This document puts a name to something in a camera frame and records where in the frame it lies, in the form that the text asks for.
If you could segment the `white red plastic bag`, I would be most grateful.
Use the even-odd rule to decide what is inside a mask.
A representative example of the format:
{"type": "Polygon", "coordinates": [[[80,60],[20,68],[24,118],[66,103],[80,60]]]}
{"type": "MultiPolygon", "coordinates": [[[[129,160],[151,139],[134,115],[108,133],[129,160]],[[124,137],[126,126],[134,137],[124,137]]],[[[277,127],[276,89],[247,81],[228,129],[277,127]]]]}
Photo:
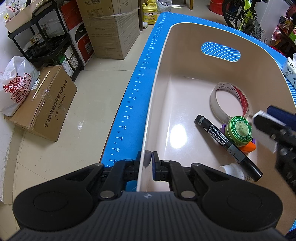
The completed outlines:
{"type": "Polygon", "coordinates": [[[40,76],[24,57],[14,56],[1,73],[1,113],[13,116],[40,76]]]}

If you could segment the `cluttered shelf with goods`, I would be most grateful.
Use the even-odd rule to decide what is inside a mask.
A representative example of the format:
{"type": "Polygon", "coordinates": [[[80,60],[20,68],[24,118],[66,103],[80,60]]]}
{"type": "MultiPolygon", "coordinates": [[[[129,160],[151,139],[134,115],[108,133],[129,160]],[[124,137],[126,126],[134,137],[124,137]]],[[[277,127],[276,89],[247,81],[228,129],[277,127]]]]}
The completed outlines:
{"type": "Polygon", "coordinates": [[[286,58],[293,58],[295,54],[295,1],[288,8],[286,16],[280,17],[279,24],[271,37],[272,48],[286,58]]]}

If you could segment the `red white appliance box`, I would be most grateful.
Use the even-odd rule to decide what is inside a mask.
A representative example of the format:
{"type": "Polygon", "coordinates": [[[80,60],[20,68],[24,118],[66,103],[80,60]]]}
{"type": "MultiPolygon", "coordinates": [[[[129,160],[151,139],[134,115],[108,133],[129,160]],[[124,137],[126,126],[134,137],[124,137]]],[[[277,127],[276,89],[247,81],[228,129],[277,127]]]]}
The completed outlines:
{"type": "Polygon", "coordinates": [[[68,28],[71,40],[85,66],[94,54],[85,25],[77,5],[77,1],[64,1],[61,13],[68,28]]]}

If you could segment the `beige plastic storage bin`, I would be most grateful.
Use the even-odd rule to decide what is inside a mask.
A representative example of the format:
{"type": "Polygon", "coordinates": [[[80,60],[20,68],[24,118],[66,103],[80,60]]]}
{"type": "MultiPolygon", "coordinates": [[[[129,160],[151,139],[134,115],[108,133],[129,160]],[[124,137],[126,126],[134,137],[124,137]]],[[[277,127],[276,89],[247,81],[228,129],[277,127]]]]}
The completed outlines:
{"type": "Polygon", "coordinates": [[[154,77],[137,192],[156,240],[283,240],[295,195],[277,145],[256,130],[271,105],[295,113],[274,58],[201,24],[171,27],[154,77]]]}

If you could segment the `orange purple toy block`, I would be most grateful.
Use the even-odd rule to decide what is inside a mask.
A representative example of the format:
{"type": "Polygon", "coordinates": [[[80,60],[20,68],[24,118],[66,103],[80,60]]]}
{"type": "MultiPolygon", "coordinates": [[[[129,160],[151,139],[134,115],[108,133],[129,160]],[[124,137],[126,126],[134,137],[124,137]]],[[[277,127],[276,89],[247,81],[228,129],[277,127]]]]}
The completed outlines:
{"type": "MultiPolygon", "coordinates": [[[[225,135],[226,124],[223,124],[220,128],[221,132],[225,135]]],[[[252,139],[247,145],[239,147],[239,149],[245,153],[251,153],[256,149],[255,139],[252,139]]]]}

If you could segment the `large wrapped cardboard box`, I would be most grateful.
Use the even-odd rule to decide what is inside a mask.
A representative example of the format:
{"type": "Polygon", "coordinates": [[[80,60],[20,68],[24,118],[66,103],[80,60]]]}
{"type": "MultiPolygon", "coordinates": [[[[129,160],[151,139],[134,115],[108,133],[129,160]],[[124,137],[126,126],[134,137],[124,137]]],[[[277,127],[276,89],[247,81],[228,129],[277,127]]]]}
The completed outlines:
{"type": "Polygon", "coordinates": [[[139,36],[138,1],[80,0],[77,5],[96,57],[125,59],[139,36]]]}

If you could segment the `white blue tissue box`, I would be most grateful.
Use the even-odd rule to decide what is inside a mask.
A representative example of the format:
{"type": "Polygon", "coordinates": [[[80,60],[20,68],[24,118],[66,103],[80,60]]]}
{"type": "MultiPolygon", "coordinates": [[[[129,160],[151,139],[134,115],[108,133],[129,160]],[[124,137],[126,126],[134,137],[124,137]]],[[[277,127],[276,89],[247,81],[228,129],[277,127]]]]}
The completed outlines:
{"type": "Polygon", "coordinates": [[[296,53],[293,54],[292,58],[287,58],[282,67],[282,73],[296,89],[296,53]]]}

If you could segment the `white charger plug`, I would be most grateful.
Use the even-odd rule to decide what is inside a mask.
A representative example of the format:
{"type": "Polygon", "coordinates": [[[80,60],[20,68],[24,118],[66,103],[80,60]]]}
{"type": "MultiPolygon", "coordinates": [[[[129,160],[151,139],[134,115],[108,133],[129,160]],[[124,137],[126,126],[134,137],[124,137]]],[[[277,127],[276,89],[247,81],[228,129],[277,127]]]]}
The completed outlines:
{"type": "Polygon", "coordinates": [[[255,120],[254,119],[257,116],[267,117],[270,120],[275,120],[275,118],[271,118],[271,116],[269,114],[267,114],[266,112],[260,110],[260,111],[258,111],[257,113],[255,113],[253,115],[253,117],[252,117],[252,125],[251,125],[251,127],[252,127],[252,137],[256,140],[256,142],[264,145],[272,153],[275,153],[276,148],[277,148],[277,142],[272,140],[268,134],[266,134],[263,131],[259,130],[255,126],[255,120]]]}

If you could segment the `green round ointment tin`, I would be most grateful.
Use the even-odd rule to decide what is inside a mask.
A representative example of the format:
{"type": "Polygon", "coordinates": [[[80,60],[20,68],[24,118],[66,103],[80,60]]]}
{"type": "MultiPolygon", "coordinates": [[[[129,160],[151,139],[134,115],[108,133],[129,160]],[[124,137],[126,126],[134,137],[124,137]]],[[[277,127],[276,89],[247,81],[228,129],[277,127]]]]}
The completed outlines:
{"type": "Polygon", "coordinates": [[[247,119],[235,116],[227,123],[225,135],[236,146],[242,147],[252,140],[252,128],[247,119]]]}

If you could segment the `yellow detergent jug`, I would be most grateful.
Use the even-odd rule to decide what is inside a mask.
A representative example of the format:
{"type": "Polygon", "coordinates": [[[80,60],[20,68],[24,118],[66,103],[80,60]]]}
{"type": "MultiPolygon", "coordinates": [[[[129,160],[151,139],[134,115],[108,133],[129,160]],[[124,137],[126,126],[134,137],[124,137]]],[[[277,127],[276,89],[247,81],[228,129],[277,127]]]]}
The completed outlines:
{"type": "Polygon", "coordinates": [[[149,25],[154,25],[158,18],[158,8],[156,1],[147,1],[142,4],[142,11],[144,14],[143,20],[149,25]]]}

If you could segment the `small white bottle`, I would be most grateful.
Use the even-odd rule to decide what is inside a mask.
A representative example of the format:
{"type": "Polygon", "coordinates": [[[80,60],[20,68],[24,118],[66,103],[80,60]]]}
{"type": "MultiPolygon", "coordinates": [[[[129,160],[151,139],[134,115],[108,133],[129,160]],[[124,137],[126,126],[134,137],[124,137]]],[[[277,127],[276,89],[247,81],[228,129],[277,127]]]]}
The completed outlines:
{"type": "Polygon", "coordinates": [[[218,170],[241,180],[253,182],[252,178],[243,170],[243,168],[238,163],[231,163],[229,165],[220,166],[218,170]]]}

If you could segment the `black metal shelf rack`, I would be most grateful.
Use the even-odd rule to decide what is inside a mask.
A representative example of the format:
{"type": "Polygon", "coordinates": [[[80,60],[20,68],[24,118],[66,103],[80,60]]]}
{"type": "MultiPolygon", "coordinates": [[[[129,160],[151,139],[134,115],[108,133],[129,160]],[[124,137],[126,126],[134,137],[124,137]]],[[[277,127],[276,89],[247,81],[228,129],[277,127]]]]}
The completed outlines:
{"type": "Polygon", "coordinates": [[[61,65],[73,81],[84,69],[56,1],[28,4],[6,28],[20,53],[36,67],[61,65]]]}

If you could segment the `black permanent marker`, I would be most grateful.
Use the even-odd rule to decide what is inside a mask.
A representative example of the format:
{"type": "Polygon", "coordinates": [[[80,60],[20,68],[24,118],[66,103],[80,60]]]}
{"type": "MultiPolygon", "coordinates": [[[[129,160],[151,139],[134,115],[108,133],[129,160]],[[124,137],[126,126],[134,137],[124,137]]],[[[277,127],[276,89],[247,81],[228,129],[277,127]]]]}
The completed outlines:
{"type": "Polygon", "coordinates": [[[231,157],[243,168],[243,170],[257,182],[263,175],[262,171],[246,156],[228,137],[226,137],[214,124],[202,115],[198,115],[195,123],[208,133],[231,157]]]}

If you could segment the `green black bicycle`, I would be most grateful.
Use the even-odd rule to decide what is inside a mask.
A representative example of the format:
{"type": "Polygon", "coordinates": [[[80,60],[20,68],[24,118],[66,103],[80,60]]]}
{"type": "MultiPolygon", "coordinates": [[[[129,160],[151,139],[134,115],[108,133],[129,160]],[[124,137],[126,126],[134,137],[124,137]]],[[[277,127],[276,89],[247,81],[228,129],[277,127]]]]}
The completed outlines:
{"type": "Polygon", "coordinates": [[[261,40],[261,26],[255,10],[256,4],[260,2],[261,0],[225,0],[222,3],[224,20],[229,27],[261,40]]]}

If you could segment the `brown cardboard box on floor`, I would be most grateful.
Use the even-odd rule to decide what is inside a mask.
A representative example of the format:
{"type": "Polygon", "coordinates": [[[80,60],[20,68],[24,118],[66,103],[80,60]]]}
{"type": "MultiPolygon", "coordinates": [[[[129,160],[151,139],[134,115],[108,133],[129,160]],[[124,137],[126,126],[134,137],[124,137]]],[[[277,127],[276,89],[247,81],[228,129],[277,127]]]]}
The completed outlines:
{"type": "Polygon", "coordinates": [[[37,85],[13,116],[4,118],[24,130],[56,142],[77,92],[62,65],[44,67],[37,85]]]}

